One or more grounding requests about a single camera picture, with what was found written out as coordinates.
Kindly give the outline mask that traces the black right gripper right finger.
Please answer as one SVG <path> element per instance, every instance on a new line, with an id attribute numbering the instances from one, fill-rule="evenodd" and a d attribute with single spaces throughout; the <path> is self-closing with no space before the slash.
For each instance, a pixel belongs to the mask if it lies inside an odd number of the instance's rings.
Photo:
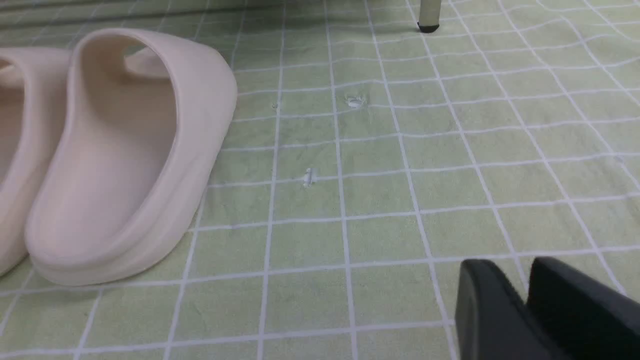
<path id="1" fill-rule="evenodd" d="M 573 360 L 640 357 L 639 303 L 558 259 L 534 259 L 526 306 Z"/>

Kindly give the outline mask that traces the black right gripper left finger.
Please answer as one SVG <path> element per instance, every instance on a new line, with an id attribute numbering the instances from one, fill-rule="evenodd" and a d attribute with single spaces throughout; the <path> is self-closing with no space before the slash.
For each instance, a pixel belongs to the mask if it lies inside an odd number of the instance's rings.
<path id="1" fill-rule="evenodd" d="M 454 320 L 462 360 L 566 358 L 491 260 L 461 262 Z"/>

